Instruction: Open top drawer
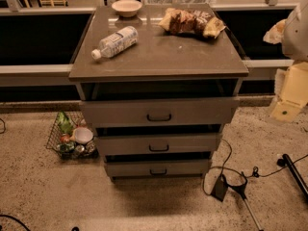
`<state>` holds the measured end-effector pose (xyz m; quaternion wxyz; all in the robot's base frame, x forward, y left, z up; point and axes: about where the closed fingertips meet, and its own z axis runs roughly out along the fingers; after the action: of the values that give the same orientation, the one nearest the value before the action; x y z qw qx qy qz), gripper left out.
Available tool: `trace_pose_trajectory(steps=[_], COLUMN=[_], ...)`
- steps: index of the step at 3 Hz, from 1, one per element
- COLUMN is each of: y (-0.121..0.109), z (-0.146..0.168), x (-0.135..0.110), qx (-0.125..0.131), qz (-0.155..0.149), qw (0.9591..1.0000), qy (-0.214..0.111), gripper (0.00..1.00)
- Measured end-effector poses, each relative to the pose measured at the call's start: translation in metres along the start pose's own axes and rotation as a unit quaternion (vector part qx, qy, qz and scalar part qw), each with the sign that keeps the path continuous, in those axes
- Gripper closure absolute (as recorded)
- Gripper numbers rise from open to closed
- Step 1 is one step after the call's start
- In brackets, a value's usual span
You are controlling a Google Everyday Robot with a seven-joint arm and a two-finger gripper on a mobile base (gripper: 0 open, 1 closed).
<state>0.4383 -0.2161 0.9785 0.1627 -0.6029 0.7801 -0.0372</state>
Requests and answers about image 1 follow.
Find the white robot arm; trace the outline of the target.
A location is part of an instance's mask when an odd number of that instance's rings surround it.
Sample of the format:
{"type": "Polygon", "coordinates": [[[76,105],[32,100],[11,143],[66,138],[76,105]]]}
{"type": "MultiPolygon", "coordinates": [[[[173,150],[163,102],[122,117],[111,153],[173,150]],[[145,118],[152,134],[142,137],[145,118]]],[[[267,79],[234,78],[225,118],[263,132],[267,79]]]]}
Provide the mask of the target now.
{"type": "Polygon", "coordinates": [[[291,122],[308,103],[308,0],[301,0],[286,19],[282,52],[294,62],[276,71],[269,117],[291,122]]]}

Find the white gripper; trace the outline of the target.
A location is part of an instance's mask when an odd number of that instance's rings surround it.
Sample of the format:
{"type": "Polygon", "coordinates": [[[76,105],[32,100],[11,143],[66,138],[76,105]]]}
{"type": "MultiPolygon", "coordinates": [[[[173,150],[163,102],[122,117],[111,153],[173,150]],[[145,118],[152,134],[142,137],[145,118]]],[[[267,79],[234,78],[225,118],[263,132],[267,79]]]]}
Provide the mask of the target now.
{"type": "Polygon", "coordinates": [[[269,117],[292,122],[308,104],[308,63],[295,61],[287,70],[275,74],[274,93],[279,101],[269,106],[269,117]]]}

